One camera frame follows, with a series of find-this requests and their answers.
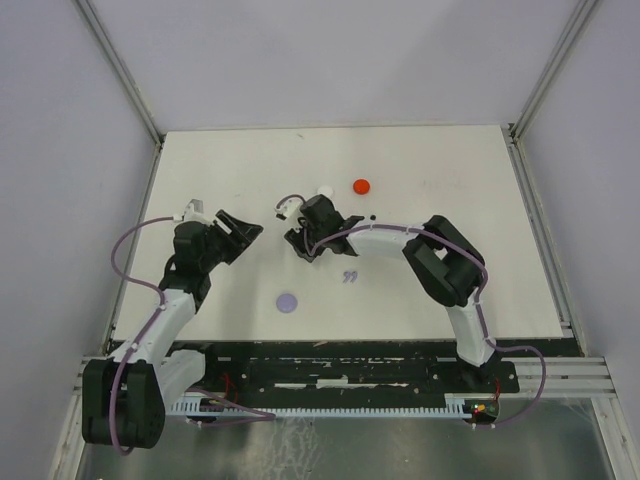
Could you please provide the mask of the white earbud charging case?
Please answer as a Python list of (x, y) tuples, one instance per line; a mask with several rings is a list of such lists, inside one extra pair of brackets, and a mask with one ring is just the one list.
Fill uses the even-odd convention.
[(334, 195), (334, 190), (333, 190), (332, 187), (330, 187), (328, 185), (323, 185), (323, 186), (320, 186), (317, 189), (317, 194), (323, 195), (323, 196), (331, 199), (333, 197), (333, 195)]

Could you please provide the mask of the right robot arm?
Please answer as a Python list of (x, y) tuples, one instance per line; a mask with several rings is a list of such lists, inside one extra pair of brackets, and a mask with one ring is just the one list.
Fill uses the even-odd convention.
[(480, 303), (488, 283), (485, 261), (446, 217), (434, 215), (421, 225), (384, 224), (357, 215), (346, 218), (322, 194), (308, 200), (288, 195), (276, 204), (275, 214), (280, 220), (297, 222), (284, 238), (309, 263), (326, 251), (406, 262), (426, 294), (447, 312), (462, 362), (460, 382), (481, 391), (494, 381), (491, 362), (497, 346)]

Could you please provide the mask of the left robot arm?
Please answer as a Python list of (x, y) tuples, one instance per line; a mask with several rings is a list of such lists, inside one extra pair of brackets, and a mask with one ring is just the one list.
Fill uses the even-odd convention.
[(162, 279), (140, 283), (158, 296), (149, 319), (107, 357), (89, 361), (82, 373), (82, 438), (122, 455), (154, 447), (167, 409), (192, 385), (209, 390), (219, 383), (217, 361), (171, 346), (204, 303), (211, 272), (232, 264), (264, 230), (223, 210), (207, 219), (194, 206), (170, 220), (173, 253)]

